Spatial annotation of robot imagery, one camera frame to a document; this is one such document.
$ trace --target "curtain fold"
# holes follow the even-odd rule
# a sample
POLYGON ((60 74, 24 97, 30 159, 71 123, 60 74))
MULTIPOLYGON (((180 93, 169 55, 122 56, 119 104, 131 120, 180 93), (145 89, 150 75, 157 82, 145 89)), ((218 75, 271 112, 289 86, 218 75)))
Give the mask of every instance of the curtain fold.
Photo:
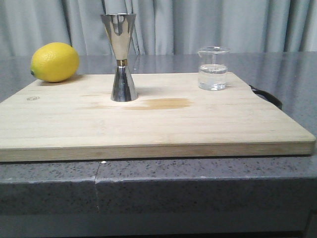
POLYGON ((100 14, 136 13, 130 55, 317 50, 315 0, 0 0, 0 57, 31 56, 50 42, 111 55, 100 14))

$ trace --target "yellow lemon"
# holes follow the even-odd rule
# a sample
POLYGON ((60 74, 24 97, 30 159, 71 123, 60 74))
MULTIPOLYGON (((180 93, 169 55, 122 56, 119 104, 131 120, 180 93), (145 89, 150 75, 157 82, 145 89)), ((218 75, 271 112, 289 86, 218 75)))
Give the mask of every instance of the yellow lemon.
POLYGON ((53 42, 39 48, 32 56, 31 74, 47 82, 60 82, 72 76, 79 66, 79 56, 70 45, 53 42))

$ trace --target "wooden cutting board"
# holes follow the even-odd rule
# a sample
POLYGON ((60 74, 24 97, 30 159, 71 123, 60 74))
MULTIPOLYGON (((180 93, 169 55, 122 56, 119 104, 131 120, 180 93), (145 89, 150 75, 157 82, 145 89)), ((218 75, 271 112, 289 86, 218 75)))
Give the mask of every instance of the wooden cutting board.
POLYGON ((37 80, 0 104, 0 161, 311 154, 316 138, 235 74, 134 74, 139 98, 110 99, 113 75, 37 80))

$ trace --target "stainless steel jigger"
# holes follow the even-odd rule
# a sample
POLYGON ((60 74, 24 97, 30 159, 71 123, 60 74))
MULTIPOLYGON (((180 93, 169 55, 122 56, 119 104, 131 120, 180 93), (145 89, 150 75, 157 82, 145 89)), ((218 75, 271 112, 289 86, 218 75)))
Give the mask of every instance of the stainless steel jigger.
POLYGON ((117 68, 114 76, 111 99, 117 102, 129 102, 138 98, 133 79, 128 68, 128 51, 136 14, 101 15, 117 68))

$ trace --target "gray granite countertop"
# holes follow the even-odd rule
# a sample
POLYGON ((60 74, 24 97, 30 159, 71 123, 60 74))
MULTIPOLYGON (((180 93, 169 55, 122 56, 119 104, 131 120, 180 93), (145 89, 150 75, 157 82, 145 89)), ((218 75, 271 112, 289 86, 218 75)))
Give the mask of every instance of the gray granite countertop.
MULTIPOLYGON (((34 80, 29 62, 30 57, 0 60, 0 102, 34 80)), ((275 95, 284 112, 317 136, 316 62, 315 52, 231 54, 229 71, 275 95)), ((139 56, 129 64, 132 73, 197 72, 198 56, 139 56)), ((112 56, 86 56, 78 74, 113 73, 114 67, 112 56)), ((315 209, 316 152, 0 163, 0 237, 303 231, 315 209), (63 229, 46 230, 35 217, 63 229)))

